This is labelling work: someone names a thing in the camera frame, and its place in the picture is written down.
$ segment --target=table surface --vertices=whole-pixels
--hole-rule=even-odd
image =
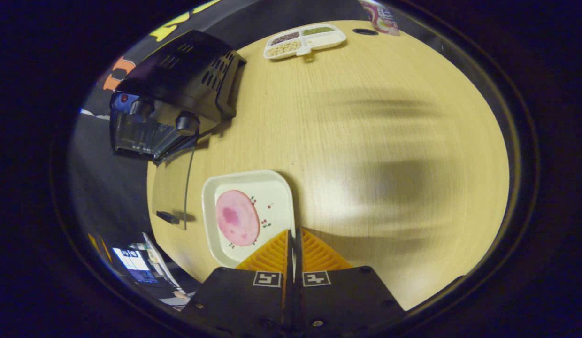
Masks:
[[[408,310],[468,273],[497,235],[508,198],[499,125],[473,84],[417,39],[328,22],[338,47],[279,61],[269,37],[239,50],[247,60],[237,117],[195,151],[187,229],[182,213],[190,154],[147,171],[153,232],[203,282],[218,267],[207,246],[201,188],[211,176],[257,169],[291,186],[295,219],[354,266],[370,265]]]

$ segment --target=white divided tray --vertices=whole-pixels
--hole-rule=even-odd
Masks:
[[[332,31],[330,32],[322,32],[316,34],[305,35],[304,31],[311,30],[313,28],[320,28],[320,27],[328,27],[331,28]],[[286,36],[288,34],[297,34],[298,37],[291,38],[289,40],[285,40],[276,44],[272,44],[272,42],[282,36]],[[302,56],[306,55],[312,50],[317,49],[325,49],[330,47],[335,47],[340,45],[343,41],[345,41],[347,37],[343,34],[342,31],[339,30],[336,26],[321,24],[321,25],[312,25],[306,26],[301,28],[295,28],[293,30],[289,30],[280,34],[276,34],[275,36],[271,37],[264,48],[264,57],[267,59],[283,59],[288,58],[289,56]],[[285,47],[286,44],[289,44],[291,49],[286,52],[280,52],[280,54],[272,54],[270,51],[276,51],[279,47]]]
[[[229,190],[243,192],[252,201],[257,212],[260,233],[254,244],[235,246],[218,228],[216,201]],[[227,268],[235,268],[252,253],[282,231],[291,229],[295,238],[295,217],[291,188],[276,171],[258,170],[210,177],[201,191],[203,221],[207,244],[216,260]]]

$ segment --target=beans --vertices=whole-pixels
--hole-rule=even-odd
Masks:
[[[293,52],[301,47],[299,41],[292,41],[287,43],[282,43],[268,49],[268,56],[277,56],[288,52]]]
[[[277,37],[276,39],[274,39],[272,41],[272,43],[270,45],[276,45],[278,43],[282,43],[283,41],[291,40],[292,38],[297,38],[297,37],[299,37],[299,32],[287,34],[285,36]]]
[[[312,28],[310,30],[304,30],[304,36],[309,36],[310,34],[316,34],[316,33],[323,33],[323,32],[332,32],[334,29],[330,28],[330,27],[318,27],[318,28]]]

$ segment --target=ham slice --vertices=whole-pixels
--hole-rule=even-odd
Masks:
[[[216,201],[218,228],[236,246],[249,246],[260,232],[257,212],[243,192],[229,190]]]

